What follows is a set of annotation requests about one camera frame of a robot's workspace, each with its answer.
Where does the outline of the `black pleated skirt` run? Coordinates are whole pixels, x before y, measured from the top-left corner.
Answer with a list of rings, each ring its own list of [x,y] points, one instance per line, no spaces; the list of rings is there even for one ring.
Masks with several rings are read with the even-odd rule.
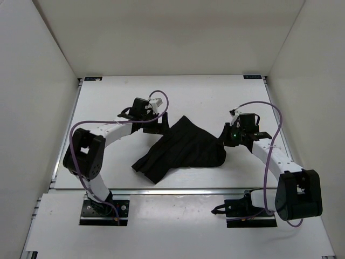
[[[172,169],[219,167],[226,155],[218,138],[183,116],[132,165],[132,169],[157,184]]]

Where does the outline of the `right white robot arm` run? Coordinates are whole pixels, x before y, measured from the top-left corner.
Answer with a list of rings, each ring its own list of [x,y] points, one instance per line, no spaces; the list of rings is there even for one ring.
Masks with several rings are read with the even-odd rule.
[[[251,191],[241,203],[244,214],[254,216],[262,208],[277,213],[284,221],[320,216],[323,206],[318,173],[293,162],[267,132],[261,132],[257,114],[236,111],[230,114],[232,120],[224,126],[223,144],[245,146],[264,163],[264,173],[272,173],[278,182],[274,190],[264,184],[261,189]]]

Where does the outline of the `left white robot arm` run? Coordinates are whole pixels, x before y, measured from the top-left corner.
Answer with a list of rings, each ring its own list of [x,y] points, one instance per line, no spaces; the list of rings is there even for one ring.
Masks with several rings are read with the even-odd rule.
[[[168,114],[167,109],[158,111],[162,104],[160,98],[135,98],[132,106],[125,108],[115,120],[92,121],[99,126],[72,130],[63,166],[79,179],[99,214],[106,215],[113,208],[111,191],[100,175],[105,148],[139,130],[148,134],[165,133],[169,129]]]

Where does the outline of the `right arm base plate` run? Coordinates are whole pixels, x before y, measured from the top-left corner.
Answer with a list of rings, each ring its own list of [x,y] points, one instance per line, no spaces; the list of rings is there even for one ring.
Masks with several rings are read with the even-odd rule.
[[[244,191],[240,199],[224,200],[222,205],[214,207],[213,215],[225,215],[227,228],[275,228],[274,215],[268,215],[263,207],[255,207],[251,201],[254,190]]]

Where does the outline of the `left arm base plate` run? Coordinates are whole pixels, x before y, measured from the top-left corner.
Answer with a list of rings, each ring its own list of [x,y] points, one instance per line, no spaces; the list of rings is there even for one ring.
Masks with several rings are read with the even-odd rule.
[[[86,196],[84,197],[80,212],[80,226],[127,226],[130,200],[115,199],[113,204],[118,212],[119,217],[111,206],[103,203],[96,203]]]

